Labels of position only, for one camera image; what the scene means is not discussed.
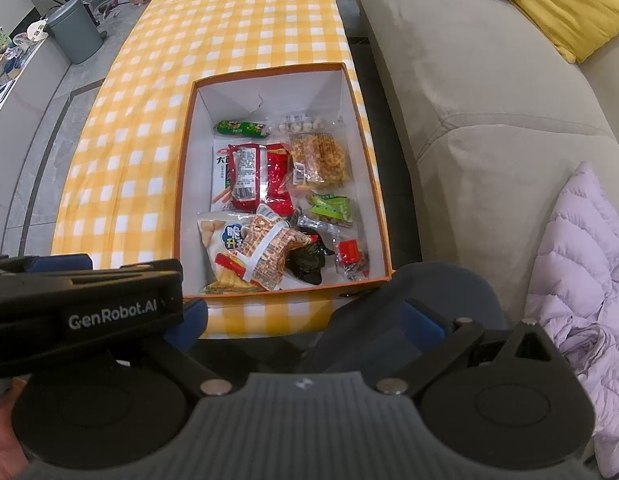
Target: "human hand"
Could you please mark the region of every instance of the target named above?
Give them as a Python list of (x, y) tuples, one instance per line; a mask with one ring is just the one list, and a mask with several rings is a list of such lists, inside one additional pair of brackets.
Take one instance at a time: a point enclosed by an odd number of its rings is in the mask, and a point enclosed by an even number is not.
[(14, 379), (12, 387), (0, 400), (0, 480), (10, 480), (27, 465), (27, 458), (12, 430), (12, 410), (25, 385), (25, 381)]

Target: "barcode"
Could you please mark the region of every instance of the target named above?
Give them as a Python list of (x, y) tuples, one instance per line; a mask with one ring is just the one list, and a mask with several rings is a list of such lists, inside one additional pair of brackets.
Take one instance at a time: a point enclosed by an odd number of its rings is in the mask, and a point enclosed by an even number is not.
[(239, 200), (254, 200), (256, 195), (251, 187), (234, 187), (232, 195)]
[(256, 209), (256, 214), (260, 215), (260, 216), (264, 216), (265, 218), (269, 218), (270, 220), (274, 220), (275, 222), (278, 222), (279, 220), (281, 220), (282, 218), (276, 214), (272, 208), (267, 205), (267, 204), (261, 204), (258, 206), (258, 208)]
[(298, 186), (305, 183), (305, 165), (300, 162), (294, 163), (294, 175), (292, 176), (292, 184)]

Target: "gray trash can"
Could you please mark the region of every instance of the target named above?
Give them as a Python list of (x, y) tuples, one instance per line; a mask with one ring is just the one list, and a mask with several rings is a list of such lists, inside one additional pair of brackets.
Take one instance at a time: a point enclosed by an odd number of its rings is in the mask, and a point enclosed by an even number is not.
[(82, 63), (103, 45), (103, 39), (80, 0), (70, 0), (47, 20), (56, 41), (74, 64)]

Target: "table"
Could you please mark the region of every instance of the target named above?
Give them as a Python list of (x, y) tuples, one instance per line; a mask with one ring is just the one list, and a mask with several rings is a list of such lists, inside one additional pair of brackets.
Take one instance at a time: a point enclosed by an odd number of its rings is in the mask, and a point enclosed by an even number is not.
[[(378, 183), (363, 95), (336, 0), (153, 0), (88, 117), (65, 184), (52, 253), (86, 252), (96, 268), (172, 256), (194, 83), (318, 62), (347, 69)], [(206, 336), (322, 330), (344, 301), (210, 302)]]

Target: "cracker snack bag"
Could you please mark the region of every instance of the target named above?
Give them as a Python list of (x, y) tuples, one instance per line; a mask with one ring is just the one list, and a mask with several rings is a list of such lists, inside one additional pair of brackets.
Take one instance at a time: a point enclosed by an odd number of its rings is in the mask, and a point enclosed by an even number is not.
[(257, 292), (257, 285), (241, 280), (236, 272), (219, 266), (214, 260), (223, 251), (237, 250), (241, 247), (254, 215), (242, 213), (206, 213), (199, 215), (198, 230), (203, 246), (207, 249), (216, 280), (207, 285), (204, 294), (224, 294), (227, 292)]
[(310, 241), (310, 237), (292, 229), (269, 206), (261, 204), (240, 248), (218, 254), (215, 261), (245, 282), (276, 290), (283, 279), (287, 254)]

